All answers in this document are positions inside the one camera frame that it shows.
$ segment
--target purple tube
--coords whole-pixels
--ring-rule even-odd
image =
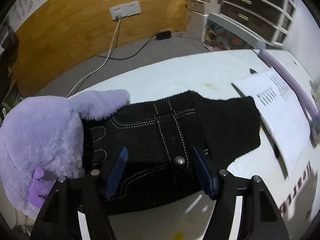
[[[316,118],[319,115],[318,109],[313,105],[313,103],[308,98],[308,96],[301,88],[299,83],[289,74],[289,72],[265,49],[260,49],[258,57],[265,64],[267,64],[267,66],[272,66],[279,73],[279,75],[288,83],[288,85],[296,93],[301,106],[308,111],[312,119]]]

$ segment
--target yellow stain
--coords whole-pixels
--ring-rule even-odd
[[[174,240],[183,240],[185,238],[186,234],[182,231],[177,231],[174,235],[173,235],[173,239]]]

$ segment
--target purple plush toy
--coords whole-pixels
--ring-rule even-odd
[[[88,91],[26,98],[12,109],[0,127],[0,175],[12,205],[35,219],[59,176],[83,176],[81,118],[101,120],[129,98],[126,90]]]

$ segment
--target wall outlet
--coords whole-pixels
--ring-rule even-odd
[[[122,18],[127,16],[126,4],[119,4],[110,8],[111,18],[115,20],[117,17]]]
[[[127,3],[126,6],[127,6],[127,16],[141,13],[139,1]]]

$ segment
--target white table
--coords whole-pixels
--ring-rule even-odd
[[[311,78],[300,63],[288,52],[271,50],[270,53],[312,99],[309,84]],[[230,83],[250,76],[250,68],[258,73],[268,70],[251,50],[204,53],[173,58],[132,70],[86,90],[126,89],[131,94],[131,103],[158,100],[186,90],[194,90],[210,99],[228,99],[239,97]],[[278,207],[283,202],[288,203],[288,196],[291,195],[291,205],[284,214],[284,220],[291,239],[298,240],[320,209],[320,192],[316,187],[320,148],[313,148],[308,142],[293,175],[285,179],[281,165],[275,158],[273,146],[262,129],[260,138],[260,147],[236,159],[229,165],[228,171],[244,178],[260,175]],[[306,168],[308,162],[312,169],[309,176]],[[237,238],[241,200],[241,197],[237,197],[230,240]],[[213,207],[214,202],[200,192],[152,210],[110,216],[110,222],[118,240],[202,239]],[[83,239],[89,239],[85,217],[79,214],[79,218]]]

